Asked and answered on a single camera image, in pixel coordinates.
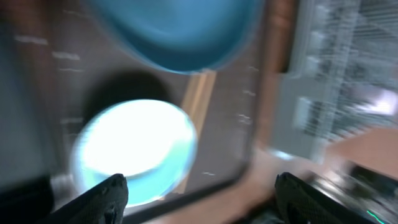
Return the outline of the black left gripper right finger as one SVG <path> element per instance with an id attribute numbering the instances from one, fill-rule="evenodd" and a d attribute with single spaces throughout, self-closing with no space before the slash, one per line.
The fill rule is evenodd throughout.
<path id="1" fill-rule="evenodd" d="M 275 180 L 275 199 L 286 223 L 372 224 L 291 173 Z"/>

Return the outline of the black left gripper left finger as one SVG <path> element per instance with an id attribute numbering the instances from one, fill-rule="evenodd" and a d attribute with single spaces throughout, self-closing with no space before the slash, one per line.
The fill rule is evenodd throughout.
<path id="1" fill-rule="evenodd" d="M 117 224 L 128 201 L 127 180 L 114 174 L 38 221 L 38 224 Z"/>

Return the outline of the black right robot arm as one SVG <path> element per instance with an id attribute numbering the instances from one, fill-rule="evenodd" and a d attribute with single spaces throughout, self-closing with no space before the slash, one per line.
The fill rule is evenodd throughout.
<path id="1" fill-rule="evenodd" d="M 335 165 L 310 185 L 372 223 L 397 223 L 397 179 L 353 162 Z"/>

